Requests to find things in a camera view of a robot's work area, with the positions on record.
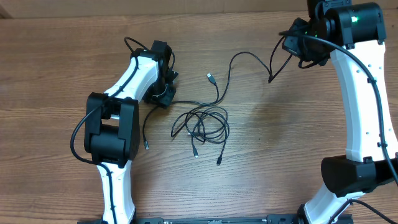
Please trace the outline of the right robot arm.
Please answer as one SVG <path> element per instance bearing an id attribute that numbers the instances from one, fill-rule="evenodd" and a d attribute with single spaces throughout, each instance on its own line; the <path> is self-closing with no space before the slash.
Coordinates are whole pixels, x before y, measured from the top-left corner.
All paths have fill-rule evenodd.
<path id="1" fill-rule="evenodd" d="M 321 163 L 323 183 L 295 223 L 351 223 L 343 212 L 378 186 L 397 181 L 397 137 L 384 77 L 386 27 L 375 2 L 309 1 L 309 20 L 282 32 L 302 69 L 331 62 L 346 116 L 346 149 Z"/>

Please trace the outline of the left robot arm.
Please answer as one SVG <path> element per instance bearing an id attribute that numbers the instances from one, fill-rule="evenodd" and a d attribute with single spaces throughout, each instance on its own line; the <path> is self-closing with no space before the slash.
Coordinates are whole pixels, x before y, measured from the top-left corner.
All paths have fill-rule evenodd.
<path id="1" fill-rule="evenodd" d="M 100 172 L 104 212 L 98 223 L 132 223 L 136 208 L 131 193 L 131 167 L 139 149 L 139 103 L 167 108 L 178 73 L 169 63 L 173 52 L 163 41 L 132 51 L 122 77 L 86 102 L 85 151 Z"/>

